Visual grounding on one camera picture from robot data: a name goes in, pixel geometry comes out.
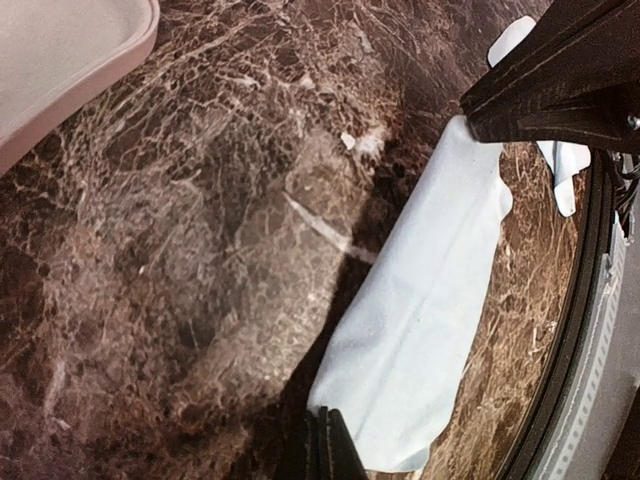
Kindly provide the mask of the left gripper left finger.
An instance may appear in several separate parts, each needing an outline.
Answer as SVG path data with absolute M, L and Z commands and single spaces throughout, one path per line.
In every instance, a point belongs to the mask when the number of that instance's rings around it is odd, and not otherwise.
M 327 480 L 330 478 L 329 462 L 329 413 L 320 407 L 315 414 L 305 417 L 304 479 Z

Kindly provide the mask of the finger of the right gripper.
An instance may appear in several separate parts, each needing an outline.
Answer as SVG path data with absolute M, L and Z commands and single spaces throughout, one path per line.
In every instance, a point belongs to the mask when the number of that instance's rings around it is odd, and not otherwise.
M 461 99 L 464 113 L 533 112 L 639 78 L 637 1 L 554 1 Z
M 484 143 L 555 140 L 603 150 L 639 148 L 639 77 L 487 77 L 467 91 L 467 120 Z

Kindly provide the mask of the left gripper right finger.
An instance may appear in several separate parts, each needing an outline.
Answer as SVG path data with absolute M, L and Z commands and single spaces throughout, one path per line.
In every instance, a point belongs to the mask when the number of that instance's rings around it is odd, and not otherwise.
M 367 474 L 337 409 L 325 410 L 324 474 L 327 479 L 363 479 Z

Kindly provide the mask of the pink glasses case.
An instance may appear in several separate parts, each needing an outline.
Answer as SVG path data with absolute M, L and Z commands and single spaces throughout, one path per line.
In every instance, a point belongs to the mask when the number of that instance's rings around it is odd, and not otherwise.
M 1 170 L 151 53 L 156 1 L 1 4 Z

